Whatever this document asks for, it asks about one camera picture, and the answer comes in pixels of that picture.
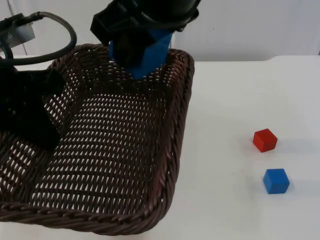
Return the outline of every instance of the red block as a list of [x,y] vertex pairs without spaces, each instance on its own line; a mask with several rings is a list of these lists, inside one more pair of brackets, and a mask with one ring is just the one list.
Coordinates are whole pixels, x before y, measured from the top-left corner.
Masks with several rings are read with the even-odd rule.
[[253,144],[264,153],[275,149],[278,138],[269,130],[261,130],[254,133]]

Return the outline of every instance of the woven pattern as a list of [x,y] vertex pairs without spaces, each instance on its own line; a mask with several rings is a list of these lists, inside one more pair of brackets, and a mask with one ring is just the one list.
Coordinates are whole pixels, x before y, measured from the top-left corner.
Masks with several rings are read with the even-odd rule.
[[170,50],[143,80],[85,44],[52,63],[66,79],[45,99],[61,141],[54,152],[0,132],[0,221],[101,235],[139,234],[167,213],[194,74]]

